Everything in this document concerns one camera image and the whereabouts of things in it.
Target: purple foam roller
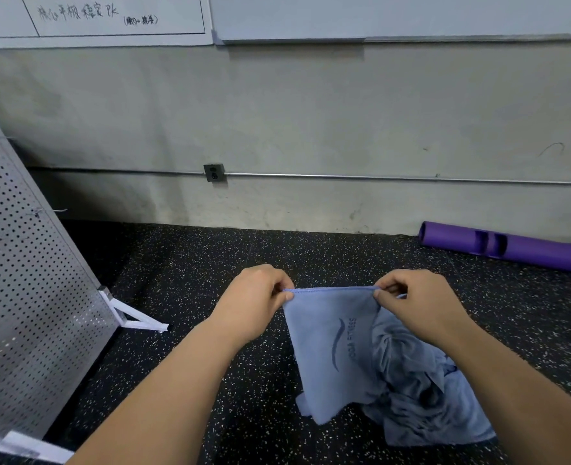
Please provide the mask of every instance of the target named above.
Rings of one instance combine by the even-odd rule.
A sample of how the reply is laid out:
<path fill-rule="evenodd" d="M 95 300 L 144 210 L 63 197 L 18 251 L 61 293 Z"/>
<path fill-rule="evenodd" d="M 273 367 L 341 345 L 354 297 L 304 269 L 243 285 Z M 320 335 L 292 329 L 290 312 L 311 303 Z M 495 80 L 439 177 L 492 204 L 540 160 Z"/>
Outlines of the purple foam roller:
<path fill-rule="evenodd" d="M 423 222 L 419 241 L 426 246 L 571 271 L 571 243 Z"/>

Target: chinese handwriting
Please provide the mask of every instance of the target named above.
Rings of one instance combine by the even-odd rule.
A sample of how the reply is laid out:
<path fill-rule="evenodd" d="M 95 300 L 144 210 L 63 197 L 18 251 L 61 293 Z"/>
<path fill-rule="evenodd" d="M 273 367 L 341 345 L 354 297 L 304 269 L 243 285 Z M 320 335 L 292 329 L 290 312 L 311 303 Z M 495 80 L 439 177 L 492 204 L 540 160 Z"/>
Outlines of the chinese handwriting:
<path fill-rule="evenodd" d="M 38 15 L 42 21 L 68 21 L 69 19 L 91 20 L 98 17 L 113 18 L 116 15 L 119 15 L 117 7 L 113 3 L 105 5 L 105 8 L 107 10 L 106 15 L 104 14 L 103 5 L 98 2 L 94 2 L 92 4 L 86 3 L 83 6 L 57 5 L 55 9 L 47 9 L 40 5 L 38 7 Z"/>
<path fill-rule="evenodd" d="M 156 15 L 144 15 L 141 18 L 135 18 L 133 16 L 126 16 L 124 18 L 124 24 L 127 26 L 138 26 L 138 25 L 149 25 L 149 24 L 157 24 L 158 18 Z"/>

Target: left hand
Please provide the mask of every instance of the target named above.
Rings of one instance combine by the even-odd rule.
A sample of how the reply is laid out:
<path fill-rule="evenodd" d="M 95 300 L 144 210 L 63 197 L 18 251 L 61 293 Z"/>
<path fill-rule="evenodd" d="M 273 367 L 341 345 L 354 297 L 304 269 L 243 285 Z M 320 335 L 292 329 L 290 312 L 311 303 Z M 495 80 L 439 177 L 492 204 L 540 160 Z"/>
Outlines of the left hand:
<path fill-rule="evenodd" d="M 294 283 L 281 269 L 262 264 L 237 275 L 217 303 L 208 321 L 223 329 L 237 348 L 261 335 L 275 312 L 294 297 Z"/>

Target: concrete wall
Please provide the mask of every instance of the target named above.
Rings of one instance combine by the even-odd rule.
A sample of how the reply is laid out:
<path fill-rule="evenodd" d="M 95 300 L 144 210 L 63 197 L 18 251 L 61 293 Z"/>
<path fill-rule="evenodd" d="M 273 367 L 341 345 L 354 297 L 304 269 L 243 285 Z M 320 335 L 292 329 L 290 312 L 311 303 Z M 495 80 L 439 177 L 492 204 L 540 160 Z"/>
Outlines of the concrete wall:
<path fill-rule="evenodd" d="M 0 51 L 0 124 L 56 167 L 571 180 L 571 44 Z M 34 177 L 71 218 L 571 241 L 571 187 Z"/>

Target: white bracket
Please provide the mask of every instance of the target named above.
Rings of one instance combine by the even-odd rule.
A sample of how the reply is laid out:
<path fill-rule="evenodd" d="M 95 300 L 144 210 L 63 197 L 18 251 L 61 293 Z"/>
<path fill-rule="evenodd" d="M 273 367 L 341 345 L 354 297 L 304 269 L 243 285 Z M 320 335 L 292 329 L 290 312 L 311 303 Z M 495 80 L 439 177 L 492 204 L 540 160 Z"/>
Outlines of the white bracket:
<path fill-rule="evenodd" d="M 0 438 L 0 452 L 53 463 L 65 463 L 73 455 L 72 450 L 34 439 L 16 431 L 10 431 L 3 439 Z"/>
<path fill-rule="evenodd" d="M 160 332 L 167 330 L 169 324 L 158 322 L 145 313 L 142 313 L 130 305 L 126 305 L 124 302 L 119 301 L 111 295 L 111 292 L 109 292 L 109 289 L 105 286 L 100 287 L 98 289 L 98 293 L 107 303 L 113 313 L 113 316 L 122 328 L 136 328 Z M 128 320 L 126 315 L 135 318 L 135 320 Z"/>

